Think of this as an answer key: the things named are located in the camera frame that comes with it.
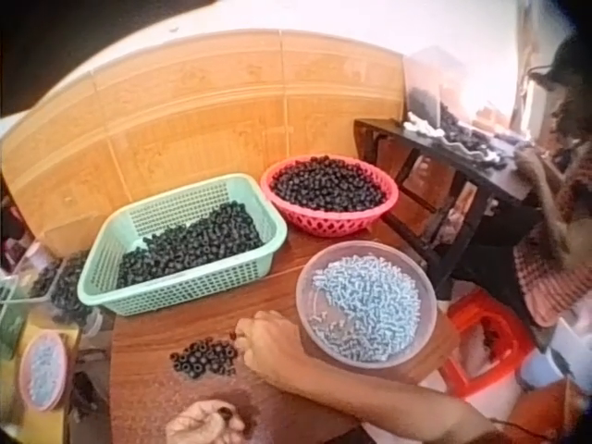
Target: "plaid shirt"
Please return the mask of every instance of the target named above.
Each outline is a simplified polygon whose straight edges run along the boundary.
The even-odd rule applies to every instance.
[[[557,207],[567,222],[572,220],[576,190],[582,186],[592,190],[590,148],[574,168],[568,170],[556,196]],[[563,311],[592,290],[592,264],[561,270],[549,256],[548,234],[542,223],[514,248],[514,262],[526,306],[542,327],[553,326]]]

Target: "hand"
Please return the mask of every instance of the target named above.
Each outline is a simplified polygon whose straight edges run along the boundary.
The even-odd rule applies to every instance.
[[[241,444],[243,429],[233,405],[199,401],[166,425],[166,444]]]
[[[543,161],[534,148],[524,148],[523,150],[516,151],[514,161],[518,172],[532,183],[536,183],[537,180],[545,177]]]
[[[236,334],[235,346],[247,367],[279,389],[288,389],[299,369],[312,361],[304,353],[298,327],[278,312],[241,319]]]

